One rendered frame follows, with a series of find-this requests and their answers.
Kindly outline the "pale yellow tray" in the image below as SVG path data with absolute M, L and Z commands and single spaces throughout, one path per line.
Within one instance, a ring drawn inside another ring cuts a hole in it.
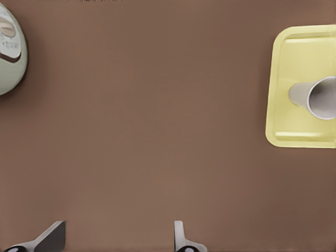
M 297 83 L 336 77 L 336 24 L 289 27 L 276 37 L 266 115 L 266 138 L 278 147 L 336 149 L 336 119 L 319 119 L 289 98 Z

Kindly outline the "white IKEA cup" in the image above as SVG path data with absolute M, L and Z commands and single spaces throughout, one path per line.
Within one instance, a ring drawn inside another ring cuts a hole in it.
M 296 83 L 289 89 L 288 97 L 318 119 L 336 119 L 336 76 Z

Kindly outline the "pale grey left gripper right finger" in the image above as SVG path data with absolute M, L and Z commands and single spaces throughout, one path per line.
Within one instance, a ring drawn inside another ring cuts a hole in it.
M 174 221 L 174 252 L 207 252 L 206 246 L 185 237 L 183 222 Z

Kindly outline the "pale green round appliance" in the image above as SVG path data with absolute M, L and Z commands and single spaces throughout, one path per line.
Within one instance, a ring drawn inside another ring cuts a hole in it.
M 0 96 L 22 80 L 28 62 L 23 30 L 14 15 L 0 3 Z

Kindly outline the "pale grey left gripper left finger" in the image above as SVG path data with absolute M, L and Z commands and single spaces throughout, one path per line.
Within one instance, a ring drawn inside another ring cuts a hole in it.
M 54 222 L 37 238 L 12 245 L 3 252 L 63 252 L 66 245 L 66 222 Z

